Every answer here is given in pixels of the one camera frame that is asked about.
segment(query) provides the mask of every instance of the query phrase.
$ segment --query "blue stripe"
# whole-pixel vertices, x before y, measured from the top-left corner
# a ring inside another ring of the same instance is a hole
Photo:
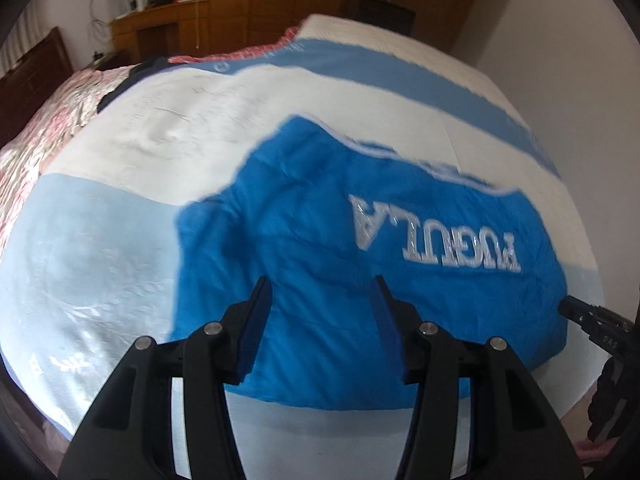
[[[209,61],[184,66],[235,74],[261,64],[297,66],[319,75],[375,86],[438,108],[528,153],[541,166],[559,176],[533,134],[503,108],[444,76],[389,54],[331,41],[301,40],[256,59]]]

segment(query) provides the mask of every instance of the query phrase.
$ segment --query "wooden desk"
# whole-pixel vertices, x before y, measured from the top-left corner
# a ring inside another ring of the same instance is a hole
[[[132,63],[155,56],[209,54],[209,0],[190,0],[134,11],[111,22],[116,50]]]

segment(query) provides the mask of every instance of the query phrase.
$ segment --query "metal screw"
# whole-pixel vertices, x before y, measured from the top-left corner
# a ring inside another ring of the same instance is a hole
[[[204,326],[204,333],[207,335],[218,335],[222,332],[222,324],[218,321],[212,321]]]
[[[507,342],[501,337],[492,337],[491,341],[489,341],[489,345],[491,345],[491,348],[497,350],[498,352],[506,350],[508,346]]]
[[[134,345],[136,347],[136,350],[146,350],[151,346],[152,341],[153,340],[148,335],[143,335],[142,337],[136,339]]]
[[[436,335],[438,333],[438,326],[431,321],[427,321],[420,323],[418,330],[420,330],[422,335]]]

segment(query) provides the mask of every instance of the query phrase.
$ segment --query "gray wall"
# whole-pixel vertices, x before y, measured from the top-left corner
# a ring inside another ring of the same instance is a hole
[[[476,0],[453,55],[485,72],[556,163],[607,306],[640,284],[640,44],[611,0]]]

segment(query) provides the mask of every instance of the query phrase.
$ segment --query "black cloth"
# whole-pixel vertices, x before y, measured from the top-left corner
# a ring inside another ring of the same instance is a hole
[[[149,77],[150,75],[157,74],[165,68],[178,66],[181,64],[184,63],[169,63],[169,58],[167,56],[162,56],[149,59],[144,63],[136,65],[130,70],[129,76],[122,83],[120,83],[115,90],[109,92],[100,100],[96,108],[97,112],[100,113],[101,111],[103,111],[114,101],[114,99],[119,97],[121,94],[124,94],[124,92],[129,90],[129,88],[131,88],[133,85],[138,84],[143,79]]]

